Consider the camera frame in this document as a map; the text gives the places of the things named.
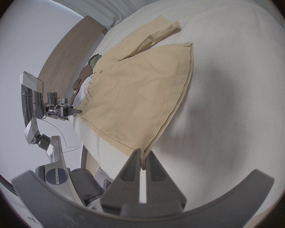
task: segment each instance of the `white sheet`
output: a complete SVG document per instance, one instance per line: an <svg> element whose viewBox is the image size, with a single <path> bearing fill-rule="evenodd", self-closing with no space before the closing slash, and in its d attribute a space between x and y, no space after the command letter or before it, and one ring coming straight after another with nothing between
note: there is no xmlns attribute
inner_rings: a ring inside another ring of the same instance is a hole
<svg viewBox="0 0 285 228"><path fill-rule="evenodd" d="M182 30L156 46L193 42L194 68L182 104L152 150L187 197L185 210L220 197L258 168L275 178L256 215L265 211L285 189L285 31L251 0L161 0L110 29L95 53L159 15L178 19ZM76 101L82 97L80 90ZM127 157L78 116L70 121L115 178Z"/></svg>

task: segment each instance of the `bodenai logo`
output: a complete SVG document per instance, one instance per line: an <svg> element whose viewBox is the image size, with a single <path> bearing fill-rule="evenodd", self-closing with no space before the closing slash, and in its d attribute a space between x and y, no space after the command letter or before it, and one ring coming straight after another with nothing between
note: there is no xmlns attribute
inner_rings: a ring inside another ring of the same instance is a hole
<svg viewBox="0 0 285 228"><path fill-rule="evenodd" d="M53 185L60 185L69 179L68 173L62 168L50 169L46 173L46 180Z"/></svg>

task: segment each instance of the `white blanket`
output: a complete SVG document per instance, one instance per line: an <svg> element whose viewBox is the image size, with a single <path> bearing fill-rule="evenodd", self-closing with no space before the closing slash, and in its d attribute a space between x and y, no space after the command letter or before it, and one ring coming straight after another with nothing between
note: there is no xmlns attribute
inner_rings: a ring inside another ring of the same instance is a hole
<svg viewBox="0 0 285 228"><path fill-rule="evenodd" d="M182 30L156 46L192 42L194 66L183 102L153 152L187 197L185 210L220 197L257 168L275 178L256 214L265 211L285 189L285 31L251 0L161 0L110 29L95 53L159 15L179 20ZM115 178L127 157L78 116L70 121Z"/></svg>

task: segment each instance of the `brown garment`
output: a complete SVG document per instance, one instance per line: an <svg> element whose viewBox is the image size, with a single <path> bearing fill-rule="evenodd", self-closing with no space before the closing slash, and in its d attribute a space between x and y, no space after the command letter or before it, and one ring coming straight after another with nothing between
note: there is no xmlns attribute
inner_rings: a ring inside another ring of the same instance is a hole
<svg viewBox="0 0 285 228"><path fill-rule="evenodd" d="M81 85L83 84L83 82L86 80L87 77L91 76L91 74L93 74L93 69L88 64L82 69L82 71L79 74L79 78L73 84L73 90L76 90L76 92L72 95L72 97L70 99L70 102L69 102L70 106L73 105L75 97L78 94Z"/></svg>
<svg viewBox="0 0 285 228"><path fill-rule="evenodd" d="M159 16L129 34L99 59L78 116L97 135L130 156L145 157L159 139L189 84L192 43L150 48L180 30Z"/></svg>

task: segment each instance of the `white bedspread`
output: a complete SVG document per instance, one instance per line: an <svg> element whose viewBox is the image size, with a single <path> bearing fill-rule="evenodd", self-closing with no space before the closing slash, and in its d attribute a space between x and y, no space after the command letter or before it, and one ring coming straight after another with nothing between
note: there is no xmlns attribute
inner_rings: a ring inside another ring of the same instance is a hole
<svg viewBox="0 0 285 228"><path fill-rule="evenodd" d="M251 0L161 0L110 29L95 53L104 54L159 15L178 19L182 30L156 46L193 42L194 67L153 152L187 197L185 210L220 197L257 168L275 178L257 214L265 211L285 189L285 31ZM70 121L115 178L127 157L78 116Z"/></svg>

